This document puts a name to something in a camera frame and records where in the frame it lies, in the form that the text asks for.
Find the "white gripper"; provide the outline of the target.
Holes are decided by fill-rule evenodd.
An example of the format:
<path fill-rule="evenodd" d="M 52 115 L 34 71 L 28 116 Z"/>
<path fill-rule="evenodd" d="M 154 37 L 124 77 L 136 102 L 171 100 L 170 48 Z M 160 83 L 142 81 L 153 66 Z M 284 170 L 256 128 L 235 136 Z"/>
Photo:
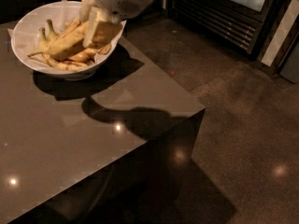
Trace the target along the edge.
<path fill-rule="evenodd" d="M 153 0 L 81 0 L 79 18 L 81 21 L 88 20 L 83 47 L 95 48 L 110 43 L 122 28 L 120 17 L 123 20 L 135 18 L 152 2 Z"/>

